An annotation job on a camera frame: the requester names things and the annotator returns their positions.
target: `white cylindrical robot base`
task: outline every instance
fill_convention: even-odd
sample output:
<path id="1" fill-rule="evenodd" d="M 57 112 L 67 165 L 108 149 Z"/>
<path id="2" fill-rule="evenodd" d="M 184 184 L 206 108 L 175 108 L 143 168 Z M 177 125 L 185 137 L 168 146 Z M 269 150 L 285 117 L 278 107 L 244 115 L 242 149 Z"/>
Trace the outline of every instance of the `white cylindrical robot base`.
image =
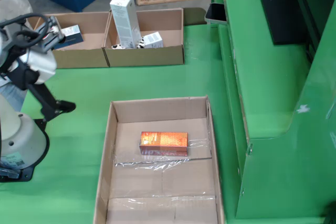
<path id="1" fill-rule="evenodd" d="M 25 114 L 19 115 L 19 130 L 12 137 L 2 140 L 1 149 L 1 165 L 15 170 L 36 163 L 47 146 L 46 137 L 34 120 Z"/>

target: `cardboard box flap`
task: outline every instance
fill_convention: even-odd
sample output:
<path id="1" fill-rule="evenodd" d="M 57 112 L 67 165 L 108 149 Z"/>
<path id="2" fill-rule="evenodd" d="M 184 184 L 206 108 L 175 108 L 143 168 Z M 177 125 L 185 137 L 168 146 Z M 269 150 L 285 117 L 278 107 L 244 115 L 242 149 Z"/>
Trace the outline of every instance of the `cardboard box flap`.
<path id="1" fill-rule="evenodd" d="M 111 186 L 111 174 L 113 168 L 112 155 L 114 152 L 117 133 L 117 123 L 117 117 L 113 108 L 113 104 L 111 103 L 99 171 L 95 213 L 93 216 L 94 224 L 106 223 L 106 214 L 110 196 L 109 192 Z"/>
<path id="2" fill-rule="evenodd" d="M 206 97 L 206 109 L 207 109 L 207 122 L 208 129 L 214 128 L 214 122 L 212 118 L 212 112 L 210 107 L 210 102 L 208 97 Z M 212 162 L 213 162 L 213 174 L 214 174 L 214 183 L 215 183 L 215 195 L 216 195 L 216 204 L 217 204 L 217 217 L 218 223 L 225 223 L 225 214 L 224 214 L 224 203 L 222 196 L 222 189 L 220 185 L 220 175 L 218 168 L 218 157 L 217 157 L 217 148 L 216 148 L 216 138 L 214 131 L 209 131 L 209 141 L 211 144 L 211 152 L 212 152 Z"/>
<path id="3" fill-rule="evenodd" d="M 193 26 L 193 25 L 203 25 L 206 24 L 204 19 L 206 11 L 200 7 L 191 7 L 184 8 L 184 25 Z"/>
<path id="4" fill-rule="evenodd" d="M 151 122 L 206 117 L 206 97 L 113 102 L 118 122 Z"/>
<path id="5" fill-rule="evenodd" d="M 109 202 L 107 224 L 217 224 L 214 196 L 123 198 Z"/>

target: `black cable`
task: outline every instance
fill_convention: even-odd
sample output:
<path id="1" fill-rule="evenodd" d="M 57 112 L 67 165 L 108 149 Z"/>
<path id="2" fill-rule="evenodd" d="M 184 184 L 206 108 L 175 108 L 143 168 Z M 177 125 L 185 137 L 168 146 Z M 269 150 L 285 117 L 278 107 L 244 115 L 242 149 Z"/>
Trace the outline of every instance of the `black cable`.
<path id="1" fill-rule="evenodd" d="M 28 13 L 28 14 L 24 14 L 24 15 L 21 15 L 21 16 L 18 16 L 16 18 L 6 20 L 6 21 L 3 21 L 3 22 L 0 23 L 0 28 L 4 28 L 5 26 L 8 26 L 8 25 L 13 24 L 13 23 L 21 22 L 22 20 L 24 20 L 26 18 L 30 18 L 30 17 L 41 17 L 44 20 L 45 25 L 44 25 L 44 28 L 42 30 L 42 33 L 39 36 L 37 36 L 35 39 L 33 39 L 32 41 L 25 42 L 25 41 L 19 40 L 17 38 L 19 35 L 24 35 L 25 32 L 23 32 L 23 31 L 15 32 L 13 34 L 13 42 L 14 42 L 15 46 L 17 46 L 17 47 L 21 47 L 21 48 L 32 47 L 32 46 L 36 45 L 37 43 L 39 43 L 41 40 L 43 40 L 43 38 L 47 35 L 48 27 L 49 27 L 47 17 L 40 14 L 40 13 Z"/>

